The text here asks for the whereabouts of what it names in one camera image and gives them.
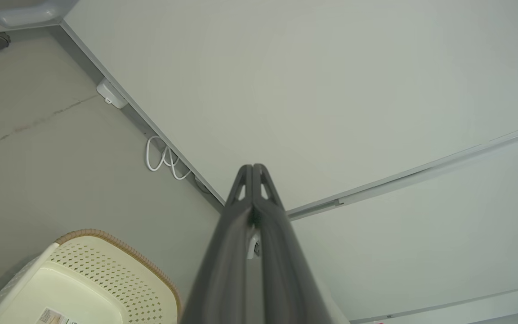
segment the gray floor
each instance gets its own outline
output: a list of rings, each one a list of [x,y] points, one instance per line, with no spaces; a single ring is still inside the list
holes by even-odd
[[[154,261],[187,297],[217,205],[192,180],[145,167],[146,131],[132,111],[103,102],[101,76],[61,30],[11,37],[0,52],[0,288],[62,234],[98,228]]]

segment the sticker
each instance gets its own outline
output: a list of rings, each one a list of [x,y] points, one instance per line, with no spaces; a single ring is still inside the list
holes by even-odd
[[[35,324],[77,324],[71,318],[46,308]]]

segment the cream plastic basket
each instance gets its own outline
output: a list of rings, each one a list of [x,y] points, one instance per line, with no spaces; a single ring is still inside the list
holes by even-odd
[[[158,267],[96,229],[62,236],[0,291],[0,324],[175,324],[180,312]]]

